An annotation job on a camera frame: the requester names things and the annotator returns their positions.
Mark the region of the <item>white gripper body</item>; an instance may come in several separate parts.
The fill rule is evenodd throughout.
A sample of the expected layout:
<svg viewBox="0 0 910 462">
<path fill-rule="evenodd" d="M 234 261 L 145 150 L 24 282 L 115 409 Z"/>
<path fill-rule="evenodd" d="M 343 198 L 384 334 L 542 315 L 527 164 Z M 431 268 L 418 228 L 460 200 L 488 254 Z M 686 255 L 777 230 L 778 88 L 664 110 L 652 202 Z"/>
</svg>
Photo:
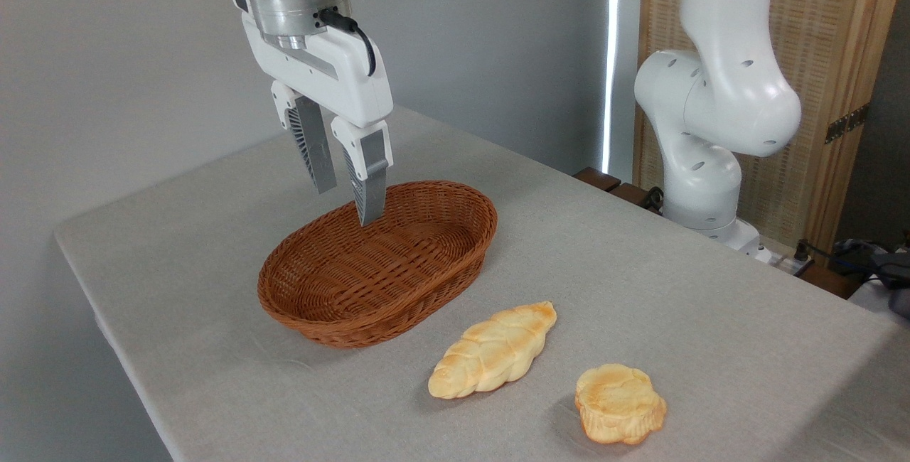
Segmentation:
<svg viewBox="0 0 910 462">
<path fill-rule="evenodd" d="M 268 76 L 358 127 L 381 121 L 393 110 L 389 80 L 379 50 L 376 68 L 360 37 L 326 28 L 306 35 L 304 48 L 280 48 L 264 41 L 254 19 L 240 15 L 253 55 Z"/>
</svg>

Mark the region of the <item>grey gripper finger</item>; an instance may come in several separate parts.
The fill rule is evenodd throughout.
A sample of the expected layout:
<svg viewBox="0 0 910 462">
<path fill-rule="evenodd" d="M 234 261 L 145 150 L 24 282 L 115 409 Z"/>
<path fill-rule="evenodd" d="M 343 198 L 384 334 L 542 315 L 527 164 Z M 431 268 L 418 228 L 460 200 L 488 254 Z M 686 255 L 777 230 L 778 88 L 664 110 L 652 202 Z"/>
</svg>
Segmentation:
<svg viewBox="0 0 910 462">
<path fill-rule="evenodd" d="M 278 80 L 271 94 L 282 127 L 290 131 L 318 193 L 337 186 L 321 106 Z"/>
<path fill-rule="evenodd" d="M 387 169 L 393 165 L 389 128 L 385 121 L 361 128 L 341 117 L 331 128 L 344 150 L 360 224 L 369 225 L 385 209 Z"/>
</svg>

